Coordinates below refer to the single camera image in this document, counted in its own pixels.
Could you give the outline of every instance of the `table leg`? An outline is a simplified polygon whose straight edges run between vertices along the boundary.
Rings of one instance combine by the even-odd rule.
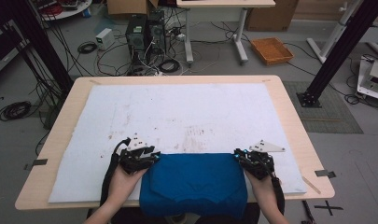
[[[247,8],[244,7],[241,11],[241,18],[239,20],[238,33],[233,36],[233,41],[236,48],[238,49],[238,53],[241,59],[241,64],[244,64],[248,61],[245,50],[244,50],[244,46],[242,45],[242,42],[241,42],[242,32],[244,30],[244,25],[245,25],[246,12],[247,12]]]
[[[185,35],[185,52],[186,52],[186,62],[191,67],[194,62],[192,57],[191,42],[189,40],[189,9],[186,10],[186,35]]]

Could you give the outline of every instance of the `person's arm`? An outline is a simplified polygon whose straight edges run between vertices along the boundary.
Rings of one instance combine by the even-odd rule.
[[[258,180],[247,170],[245,174],[252,184],[253,194],[258,201],[259,207],[267,218],[267,220],[272,224],[286,224],[287,219],[282,215],[276,204],[275,193],[273,192],[273,183],[269,176],[265,177],[262,180]]]
[[[110,182],[109,195],[106,202],[84,224],[106,224],[125,203],[146,170],[138,171],[134,175],[128,175],[118,166]]]

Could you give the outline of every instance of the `black pole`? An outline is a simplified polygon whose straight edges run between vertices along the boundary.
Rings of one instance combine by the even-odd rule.
[[[49,38],[36,19],[33,9],[28,0],[4,0],[0,1],[0,14],[7,14],[20,28],[24,38],[32,44],[44,65],[48,68],[52,77],[58,84],[64,99],[73,86],[70,78],[63,66],[54,47],[49,42]]]
[[[377,16],[378,0],[363,1],[355,17],[349,22],[310,86],[304,93],[297,93],[302,106],[312,107],[318,102],[322,91],[328,86],[331,79],[338,69],[340,69],[361,37],[366,34]]]

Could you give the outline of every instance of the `white desk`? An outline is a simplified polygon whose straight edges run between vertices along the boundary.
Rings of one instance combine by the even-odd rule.
[[[84,9],[89,7],[91,5],[91,3],[92,3],[92,0],[86,0],[85,2],[79,1],[76,10],[64,10],[61,14],[58,14],[55,17],[54,16],[47,16],[47,15],[41,15],[41,16],[42,16],[42,19],[44,21],[55,21],[55,20],[71,17],[71,16],[74,16],[74,15],[84,11]]]
[[[242,32],[244,30],[246,12],[249,7],[274,7],[275,2],[273,0],[203,0],[203,1],[182,1],[177,0],[177,5],[182,8],[186,8],[186,38],[185,38],[185,50],[186,61],[189,65],[194,62],[192,56],[191,42],[190,42],[190,30],[189,22],[191,21],[192,11],[202,11],[201,13],[208,16],[208,19],[214,21],[214,13],[218,11],[221,18],[228,18],[235,9],[241,9],[239,16],[239,28],[237,34],[233,36],[233,41],[238,49],[240,55],[241,64],[248,61],[244,47],[241,42]]]

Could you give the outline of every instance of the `orange tray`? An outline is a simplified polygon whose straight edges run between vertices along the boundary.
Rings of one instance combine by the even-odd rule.
[[[276,37],[254,39],[250,43],[252,49],[267,65],[286,63],[294,57],[290,50]]]

